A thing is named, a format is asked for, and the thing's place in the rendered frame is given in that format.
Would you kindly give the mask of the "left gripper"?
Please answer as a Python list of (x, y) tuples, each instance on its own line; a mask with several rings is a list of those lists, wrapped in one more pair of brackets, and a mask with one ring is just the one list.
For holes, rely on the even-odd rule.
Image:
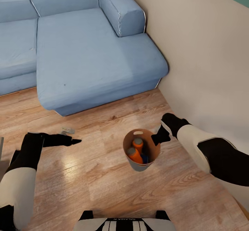
[(52, 146), (60, 146), (60, 145), (71, 146), (72, 144), (74, 145), (82, 141), (81, 139), (72, 139), (71, 136), (61, 135), (61, 134), (54, 134), (54, 137), (55, 137), (55, 142)]

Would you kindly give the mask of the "robot trunk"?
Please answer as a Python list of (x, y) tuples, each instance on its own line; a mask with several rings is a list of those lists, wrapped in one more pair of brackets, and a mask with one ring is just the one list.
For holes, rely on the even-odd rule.
[(144, 221), (105, 221), (102, 231), (147, 231)]

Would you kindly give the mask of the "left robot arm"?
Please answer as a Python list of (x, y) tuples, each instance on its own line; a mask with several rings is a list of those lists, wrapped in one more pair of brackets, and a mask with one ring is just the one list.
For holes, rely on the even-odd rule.
[(9, 168), (0, 182), (0, 231), (21, 231), (30, 223), (34, 211), (34, 192), (42, 149), (71, 146), (81, 142), (66, 133), (74, 129), (62, 126), (58, 134), (28, 132), (20, 151), (12, 155)]

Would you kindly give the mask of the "trash can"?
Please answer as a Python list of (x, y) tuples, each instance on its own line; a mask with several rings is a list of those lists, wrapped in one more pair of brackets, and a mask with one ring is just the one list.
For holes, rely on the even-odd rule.
[[(137, 131), (142, 131), (143, 134), (134, 134)], [(152, 135), (153, 133), (151, 131), (138, 128), (127, 133), (123, 140), (123, 150), (125, 152), (126, 157), (128, 158), (128, 161), (130, 162), (131, 167), (135, 171), (143, 172), (159, 157), (161, 151), (161, 145), (160, 143), (158, 143), (157, 145), (154, 144), (151, 138)], [(135, 163), (131, 159), (129, 159), (128, 149), (132, 147), (132, 142), (135, 138), (140, 138), (142, 140), (143, 146), (141, 153), (148, 156), (148, 164)]]

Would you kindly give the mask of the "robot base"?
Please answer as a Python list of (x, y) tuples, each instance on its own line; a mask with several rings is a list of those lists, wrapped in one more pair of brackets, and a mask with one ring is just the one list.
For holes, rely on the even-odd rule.
[(144, 221), (147, 231), (177, 231), (166, 211), (157, 211), (156, 218), (93, 218), (93, 211), (84, 211), (73, 231), (102, 231), (105, 221)]

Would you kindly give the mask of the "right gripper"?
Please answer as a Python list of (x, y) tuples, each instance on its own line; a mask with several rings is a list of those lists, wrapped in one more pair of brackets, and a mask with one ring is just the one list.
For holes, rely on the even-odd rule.
[(171, 138), (169, 137), (169, 135), (163, 135), (161, 132), (158, 131), (157, 134), (153, 134), (151, 136), (153, 142), (155, 145), (157, 145), (158, 143), (163, 143), (163, 142), (167, 142), (170, 141)]

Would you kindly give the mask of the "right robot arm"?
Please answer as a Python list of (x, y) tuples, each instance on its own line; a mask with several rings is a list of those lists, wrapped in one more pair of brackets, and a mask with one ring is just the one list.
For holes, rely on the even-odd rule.
[(157, 134), (151, 136), (154, 144), (170, 141), (169, 134), (176, 137), (197, 166), (211, 173), (249, 212), (249, 155), (222, 136), (201, 130), (174, 114), (164, 114), (161, 123), (155, 127)]

